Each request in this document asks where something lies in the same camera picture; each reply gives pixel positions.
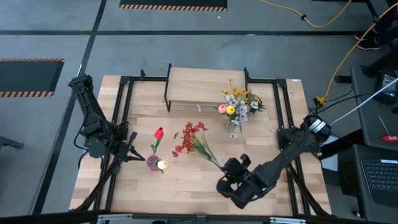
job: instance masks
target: gray floor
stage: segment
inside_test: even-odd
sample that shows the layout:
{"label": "gray floor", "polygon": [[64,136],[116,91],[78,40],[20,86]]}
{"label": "gray floor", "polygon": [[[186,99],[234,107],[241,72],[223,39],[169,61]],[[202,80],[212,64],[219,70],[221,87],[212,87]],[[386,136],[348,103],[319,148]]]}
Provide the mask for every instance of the gray floor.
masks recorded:
{"label": "gray floor", "polygon": [[[280,4],[308,14],[316,24],[329,21],[344,5],[341,2],[284,0]],[[384,1],[373,1],[378,13]],[[118,9],[118,0],[108,0],[100,30],[313,30],[293,12],[276,9],[258,0],[229,0],[229,11],[170,12]],[[0,7],[1,29],[91,30],[99,0],[51,1],[4,0]],[[325,30],[364,30],[372,23],[365,4],[350,6]],[[69,80],[78,73],[88,36],[0,35],[0,58],[65,58],[57,90],[52,98],[0,98],[0,135],[22,141],[23,151],[4,147],[0,152],[0,217],[30,212],[38,183],[70,89]],[[95,93],[104,75],[165,75],[168,63],[176,67],[242,70],[253,77],[302,79],[308,106],[312,98],[323,95],[335,68],[355,44],[352,37],[284,36],[97,36],[86,73],[94,78]],[[356,50],[341,68],[349,75],[354,65],[371,63],[388,51]],[[350,85],[333,84],[330,98],[347,92]],[[346,101],[322,114],[333,121],[354,101]],[[44,205],[45,213],[68,210],[81,154],[73,137],[82,115],[76,106],[70,121],[55,175]],[[335,134],[344,135],[359,127],[358,115],[337,123]],[[354,218],[355,200],[342,195],[336,174],[325,172],[332,211]]]}

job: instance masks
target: flower vase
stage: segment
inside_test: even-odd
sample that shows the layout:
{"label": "flower vase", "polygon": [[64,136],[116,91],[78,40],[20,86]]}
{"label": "flower vase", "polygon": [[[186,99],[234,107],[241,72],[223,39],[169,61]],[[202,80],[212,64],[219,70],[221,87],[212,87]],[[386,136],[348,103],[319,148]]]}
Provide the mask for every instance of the flower vase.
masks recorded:
{"label": "flower vase", "polygon": [[158,171],[159,168],[157,167],[156,163],[159,162],[159,161],[160,161],[159,157],[157,157],[155,155],[149,156],[147,158],[147,165],[152,171]]}
{"label": "flower vase", "polygon": [[224,130],[228,133],[228,134],[234,134],[235,133],[235,128],[236,128],[236,124],[230,120],[226,120],[225,124],[224,124]]}

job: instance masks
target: orange and black striped tape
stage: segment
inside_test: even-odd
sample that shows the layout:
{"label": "orange and black striped tape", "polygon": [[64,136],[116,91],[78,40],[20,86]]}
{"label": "orange and black striped tape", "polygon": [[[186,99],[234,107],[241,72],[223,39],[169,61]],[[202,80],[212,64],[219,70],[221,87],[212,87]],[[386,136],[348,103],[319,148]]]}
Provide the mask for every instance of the orange and black striped tape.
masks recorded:
{"label": "orange and black striped tape", "polygon": [[226,12],[226,7],[209,7],[209,6],[158,6],[158,5],[142,5],[142,4],[122,4],[121,9],[157,9],[172,11],[213,11]]}
{"label": "orange and black striped tape", "polygon": [[51,97],[52,91],[0,91],[0,97]]}
{"label": "orange and black striped tape", "polygon": [[0,62],[64,62],[63,58],[0,58]]}

